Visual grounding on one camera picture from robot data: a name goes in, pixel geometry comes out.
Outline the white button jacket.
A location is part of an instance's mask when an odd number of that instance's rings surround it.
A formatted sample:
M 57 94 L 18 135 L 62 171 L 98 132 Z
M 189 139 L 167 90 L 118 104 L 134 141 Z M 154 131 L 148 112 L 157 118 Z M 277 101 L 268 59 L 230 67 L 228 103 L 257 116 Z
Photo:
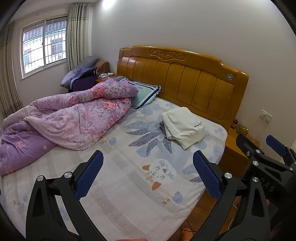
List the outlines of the white button jacket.
M 177 141 L 185 150 L 205 137 L 202 120 L 188 108 L 180 107 L 161 114 L 166 138 Z

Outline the grey folded garment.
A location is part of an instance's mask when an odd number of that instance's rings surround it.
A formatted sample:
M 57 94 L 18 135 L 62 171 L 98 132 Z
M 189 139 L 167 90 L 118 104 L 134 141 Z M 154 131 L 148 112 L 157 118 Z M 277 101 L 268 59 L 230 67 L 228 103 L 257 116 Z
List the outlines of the grey folded garment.
M 165 126 L 164 126 L 164 123 L 163 122 L 160 122 L 159 128 L 163 131 L 164 135 L 167 136 L 166 129 L 165 129 Z

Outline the wooden headboard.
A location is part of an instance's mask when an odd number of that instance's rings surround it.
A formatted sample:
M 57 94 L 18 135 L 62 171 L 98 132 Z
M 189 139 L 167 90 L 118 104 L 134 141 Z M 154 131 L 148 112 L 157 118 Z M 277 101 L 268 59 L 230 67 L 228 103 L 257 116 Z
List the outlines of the wooden headboard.
M 226 130 L 235 120 L 249 79 L 217 57 L 153 46 L 121 48 L 116 74 L 160 86 L 160 98 Z

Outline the floral bed sheet mattress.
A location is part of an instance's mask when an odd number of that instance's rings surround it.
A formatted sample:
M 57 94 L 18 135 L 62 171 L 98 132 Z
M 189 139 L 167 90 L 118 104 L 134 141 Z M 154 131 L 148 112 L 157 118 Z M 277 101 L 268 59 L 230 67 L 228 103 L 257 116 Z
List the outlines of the floral bed sheet mattress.
M 201 150 L 210 162 L 219 163 L 227 139 L 221 125 L 203 119 L 203 140 L 183 149 L 168 140 L 159 126 L 162 113 L 175 108 L 156 98 L 142 109 L 130 109 L 91 148 L 73 151 L 57 146 L 29 166 L 1 177 L 1 204 L 8 217 L 25 233 L 36 178 L 60 177 L 100 150 L 103 166 L 81 199 L 99 231 L 107 240 L 168 240 L 205 191 L 193 154 Z

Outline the purple floral quilt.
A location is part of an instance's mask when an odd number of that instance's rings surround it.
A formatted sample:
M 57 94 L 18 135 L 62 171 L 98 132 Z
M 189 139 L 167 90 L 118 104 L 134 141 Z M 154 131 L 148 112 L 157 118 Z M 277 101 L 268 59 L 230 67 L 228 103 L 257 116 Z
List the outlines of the purple floral quilt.
M 3 121 L 1 176 L 36 161 L 56 145 L 83 151 L 97 143 L 130 109 L 138 89 L 108 79 L 91 89 L 47 96 Z

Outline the blue striped pillow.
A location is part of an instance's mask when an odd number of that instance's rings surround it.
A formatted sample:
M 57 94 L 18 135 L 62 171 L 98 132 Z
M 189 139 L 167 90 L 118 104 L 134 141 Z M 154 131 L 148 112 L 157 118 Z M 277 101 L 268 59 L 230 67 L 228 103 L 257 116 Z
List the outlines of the blue striped pillow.
M 115 81 L 126 80 L 129 84 L 135 86 L 138 89 L 137 96 L 134 98 L 132 107 L 134 109 L 143 108 L 145 105 L 151 103 L 156 96 L 161 92 L 160 85 L 151 85 L 137 81 L 131 81 L 127 77 L 118 76 L 114 78 Z

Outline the grey pillow on chair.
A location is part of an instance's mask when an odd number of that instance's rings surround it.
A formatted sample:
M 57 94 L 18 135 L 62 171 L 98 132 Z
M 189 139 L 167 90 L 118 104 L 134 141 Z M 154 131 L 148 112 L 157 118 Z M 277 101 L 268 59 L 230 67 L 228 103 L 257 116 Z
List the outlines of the grey pillow on chair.
M 92 68 L 99 58 L 93 56 L 85 57 L 73 70 L 70 70 L 62 79 L 60 86 L 66 89 L 70 89 L 70 81 L 74 77 L 74 75 L 80 70 L 84 68 Z

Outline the window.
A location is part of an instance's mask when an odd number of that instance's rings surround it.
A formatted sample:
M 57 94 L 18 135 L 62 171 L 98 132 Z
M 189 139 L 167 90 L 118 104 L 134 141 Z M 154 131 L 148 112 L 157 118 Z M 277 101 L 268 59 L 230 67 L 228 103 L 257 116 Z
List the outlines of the window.
M 66 16 L 39 21 L 22 30 L 22 73 L 27 77 L 67 59 Z

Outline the beige curtain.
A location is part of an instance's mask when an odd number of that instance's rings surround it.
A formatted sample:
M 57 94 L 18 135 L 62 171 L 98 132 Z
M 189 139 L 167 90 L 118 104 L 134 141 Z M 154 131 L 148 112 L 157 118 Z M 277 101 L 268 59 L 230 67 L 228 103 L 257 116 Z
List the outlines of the beige curtain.
M 67 20 L 67 58 L 70 70 L 89 55 L 89 19 L 93 5 L 71 4 Z

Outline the wall socket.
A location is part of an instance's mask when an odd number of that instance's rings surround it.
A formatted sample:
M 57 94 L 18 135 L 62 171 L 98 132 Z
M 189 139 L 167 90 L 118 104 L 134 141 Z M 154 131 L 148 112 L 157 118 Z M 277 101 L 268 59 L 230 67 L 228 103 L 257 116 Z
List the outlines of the wall socket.
M 272 115 L 262 109 L 259 118 L 265 121 L 266 123 L 269 123 L 272 119 Z

